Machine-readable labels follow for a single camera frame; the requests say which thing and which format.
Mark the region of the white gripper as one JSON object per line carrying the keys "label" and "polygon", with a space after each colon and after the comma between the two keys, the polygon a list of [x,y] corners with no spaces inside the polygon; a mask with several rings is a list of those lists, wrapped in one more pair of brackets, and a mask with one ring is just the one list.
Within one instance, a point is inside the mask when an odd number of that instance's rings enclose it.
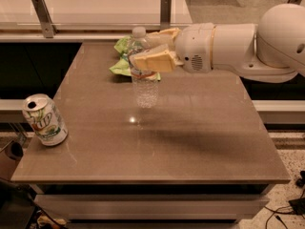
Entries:
{"label": "white gripper", "polygon": [[132,54],[130,61],[142,71],[169,73],[183,65],[188,73],[208,73],[212,70],[210,49],[213,31],[213,23],[203,23],[184,30],[170,28],[148,33],[147,40],[152,49]]}

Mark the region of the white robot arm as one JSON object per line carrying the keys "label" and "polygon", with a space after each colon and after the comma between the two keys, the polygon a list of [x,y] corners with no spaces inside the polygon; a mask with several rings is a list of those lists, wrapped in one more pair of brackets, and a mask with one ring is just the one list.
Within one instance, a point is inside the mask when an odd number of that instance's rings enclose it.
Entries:
{"label": "white robot arm", "polygon": [[140,71],[230,71],[254,81],[281,83],[305,75],[305,8],[267,10],[256,24],[192,24],[150,34],[150,47],[130,56]]}

